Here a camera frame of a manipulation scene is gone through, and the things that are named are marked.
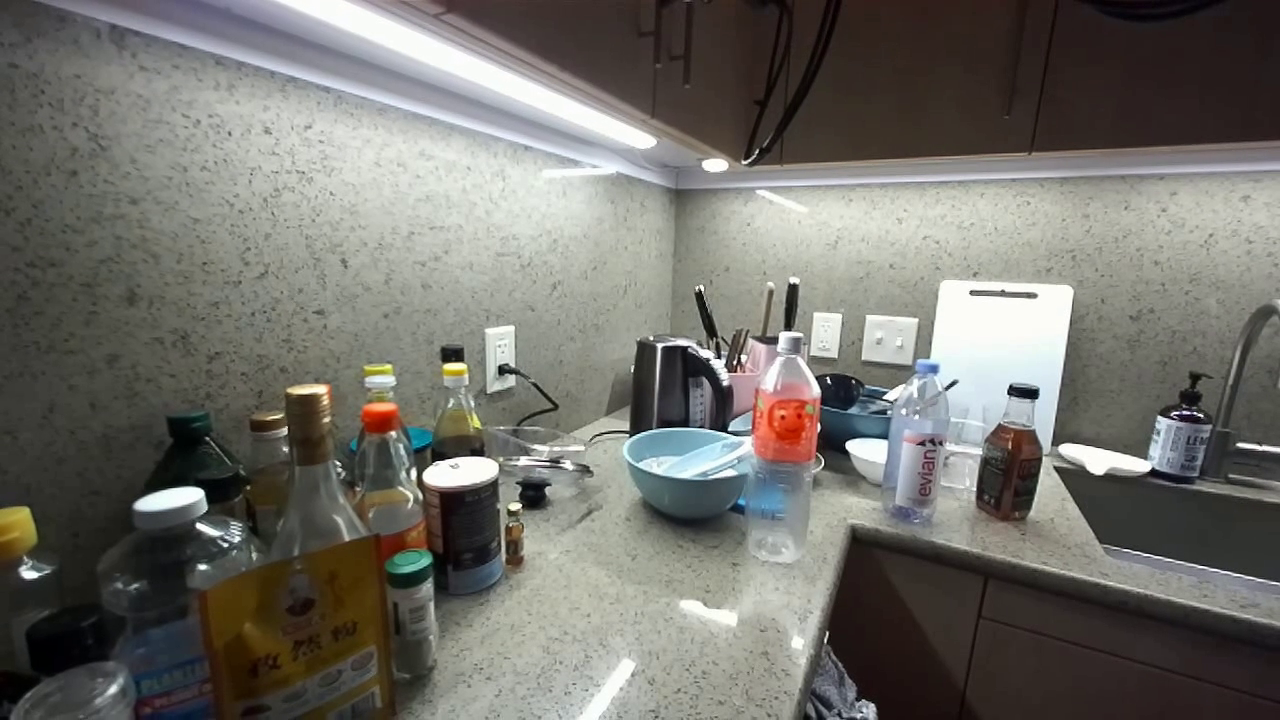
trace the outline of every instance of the sink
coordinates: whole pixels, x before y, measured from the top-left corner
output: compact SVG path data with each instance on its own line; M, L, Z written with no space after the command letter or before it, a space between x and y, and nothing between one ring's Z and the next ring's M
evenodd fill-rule
M1059 470L1095 541L1125 560L1238 573L1280 587L1280 490L1159 483Z

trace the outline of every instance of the plastic bottle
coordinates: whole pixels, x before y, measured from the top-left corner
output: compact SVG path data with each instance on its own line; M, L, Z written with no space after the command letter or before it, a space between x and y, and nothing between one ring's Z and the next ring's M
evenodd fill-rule
M246 466L213 435L213 421L203 407L174 412L168 448L152 470L146 492L196 483L203 490L207 503L224 515L248 522L246 508Z
M483 423L470 390L470 366L443 366L443 407L435 412L434 460L483 457Z
M403 550L427 550L423 496L413 483L413 460L401 435L401 407L382 400L361 407L361 490L357 514L376 538L382 560Z
M1037 384L1008 384L1003 421L984 439L976 472L976 508L1000 522L1023 522L1037 499L1044 448L1037 435Z
M780 331L754 417L747 554L769 565L795 565L810 538L817 472L822 384L805 366L805 337Z
M938 384L939 366L916 362L908 398L894 407L886 508L905 524L929 524L939 492L950 448L950 392Z
M309 556L329 543L367 538L341 492L341 466L332 460L332 405L329 384L285 390L293 490L278 524L271 556Z
M1176 405L1166 405L1154 430L1154 476L1193 483L1205 472L1205 448L1211 435L1211 417L1201 407L1205 372L1188 372L1188 390Z
M248 529L271 543L287 503L287 430L285 412L251 412L248 421Z
M256 543L203 524L207 499L196 483L148 492L132 503L132 538L98 565L101 603L126 625L114 658L136 686L136 715L213 715L207 658L192 587L251 567Z
M57 556L36 550L27 503L0 508L0 672L34 672L27 627L57 612Z

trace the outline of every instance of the brown bottle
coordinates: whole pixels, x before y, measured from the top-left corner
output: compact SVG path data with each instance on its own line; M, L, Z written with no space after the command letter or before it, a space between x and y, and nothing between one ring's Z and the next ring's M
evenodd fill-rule
M1000 522L1027 522L1044 448L1037 435L1037 384L1008 384L1003 421L984 439L976 472L976 508Z

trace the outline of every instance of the electrical outlet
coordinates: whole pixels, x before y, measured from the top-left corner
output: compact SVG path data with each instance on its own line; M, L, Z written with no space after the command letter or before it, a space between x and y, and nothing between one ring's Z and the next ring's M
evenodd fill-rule
M916 362L916 317L870 317L863 321L863 366L912 366Z
M810 356L842 356L842 311L812 311L812 344Z
M517 366L517 323L492 323L483 329L483 392L509 392L517 390L517 376L502 376L502 366Z

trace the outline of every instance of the cable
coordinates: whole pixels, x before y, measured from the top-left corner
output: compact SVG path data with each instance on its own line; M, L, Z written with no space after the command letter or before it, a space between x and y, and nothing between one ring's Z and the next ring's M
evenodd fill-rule
M522 421L512 423L512 435L522 435L522 430L525 430L527 421L562 412L562 400L556 400L545 384L538 384L527 372L522 372L517 366L502 366L498 376L522 376L522 381L532 384L538 398L549 405L549 407L538 407L538 412L522 417Z

